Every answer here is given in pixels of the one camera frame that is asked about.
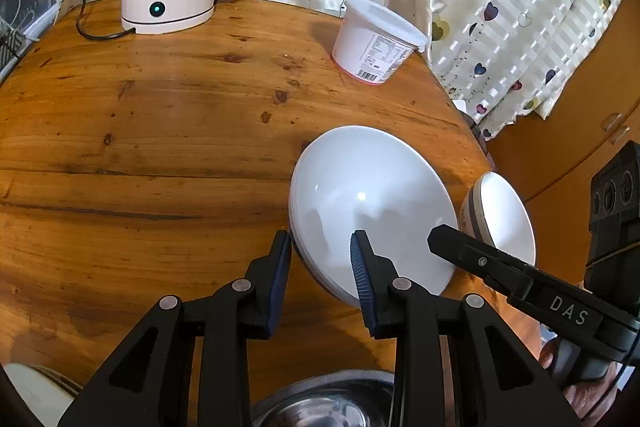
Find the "small bowl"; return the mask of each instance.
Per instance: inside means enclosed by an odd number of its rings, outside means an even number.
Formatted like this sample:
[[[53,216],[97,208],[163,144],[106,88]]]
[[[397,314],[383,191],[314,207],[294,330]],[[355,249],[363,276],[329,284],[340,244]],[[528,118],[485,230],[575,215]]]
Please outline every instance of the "small bowl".
[[[359,307],[350,240],[366,230],[373,251],[439,295],[454,266],[429,250],[433,227],[458,227],[436,172],[402,140],[371,127],[328,131],[293,172],[289,227],[306,268],[329,293]]]
[[[466,194],[460,230],[525,263],[536,263],[536,241],[527,210],[509,182],[486,172]]]

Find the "wooden tabletop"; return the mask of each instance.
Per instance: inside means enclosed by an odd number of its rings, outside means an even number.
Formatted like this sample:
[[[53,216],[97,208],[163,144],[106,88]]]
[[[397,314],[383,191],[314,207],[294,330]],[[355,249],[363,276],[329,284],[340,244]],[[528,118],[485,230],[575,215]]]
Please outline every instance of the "wooden tabletop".
[[[89,42],[63,18],[0,88],[0,360],[84,383],[161,296],[241,277],[287,226],[296,160],[325,131],[377,127],[414,147],[456,209],[488,164],[414,55],[382,86],[341,73],[340,21],[261,0],[209,22]],[[88,6],[120,30],[119,0]],[[485,295],[529,348],[537,324],[457,271],[445,295]],[[393,369],[360,311],[294,256],[280,328],[249,345],[252,400],[339,369]]]

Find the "container lid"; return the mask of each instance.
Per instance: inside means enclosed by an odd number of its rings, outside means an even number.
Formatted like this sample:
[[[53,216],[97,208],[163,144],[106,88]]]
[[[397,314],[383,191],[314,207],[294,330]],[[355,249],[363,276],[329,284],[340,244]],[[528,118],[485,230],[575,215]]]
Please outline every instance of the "container lid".
[[[370,0],[345,0],[345,5],[369,24],[424,51],[428,40],[424,33],[389,8]]]

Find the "metal bowl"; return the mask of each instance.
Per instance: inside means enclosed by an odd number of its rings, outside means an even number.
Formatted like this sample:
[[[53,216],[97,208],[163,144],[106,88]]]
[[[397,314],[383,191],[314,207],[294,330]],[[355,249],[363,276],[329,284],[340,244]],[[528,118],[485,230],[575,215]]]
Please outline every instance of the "metal bowl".
[[[387,371],[308,378],[255,404],[254,427],[386,427],[393,386]]]

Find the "cabinet door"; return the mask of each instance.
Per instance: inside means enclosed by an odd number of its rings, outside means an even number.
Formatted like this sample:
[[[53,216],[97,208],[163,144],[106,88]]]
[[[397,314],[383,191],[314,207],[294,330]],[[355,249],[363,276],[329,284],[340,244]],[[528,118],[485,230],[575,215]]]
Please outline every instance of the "cabinet door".
[[[585,161],[526,204],[540,269],[574,284],[583,279],[591,242],[591,178],[628,140],[640,142],[640,107]]]
[[[622,0],[546,120],[532,113],[488,143],[498,172],[523,201],[588,158],[640,102],[640,0]]]

